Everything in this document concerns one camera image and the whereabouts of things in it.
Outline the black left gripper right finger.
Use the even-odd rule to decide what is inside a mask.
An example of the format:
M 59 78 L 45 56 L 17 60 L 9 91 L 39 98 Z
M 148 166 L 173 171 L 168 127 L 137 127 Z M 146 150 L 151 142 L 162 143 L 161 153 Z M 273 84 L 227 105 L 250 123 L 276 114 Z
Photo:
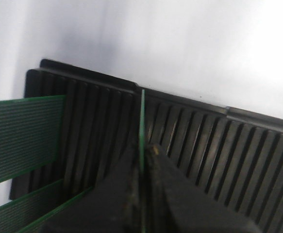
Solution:
M 149 144 L 145 157 L 152 181 L 151 200 L 162 233 L 257 233 L 258 226 L 212 200 L 195 187 L 158 144 Z

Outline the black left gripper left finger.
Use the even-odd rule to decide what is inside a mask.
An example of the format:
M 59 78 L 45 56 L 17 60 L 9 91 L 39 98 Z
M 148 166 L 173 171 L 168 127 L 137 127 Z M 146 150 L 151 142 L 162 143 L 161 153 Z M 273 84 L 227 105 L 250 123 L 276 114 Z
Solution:
M 129 145 L 107 177 L 92 191 L 42 224 L 42 233 L 124 233 L 124 205 L 138 155 Z

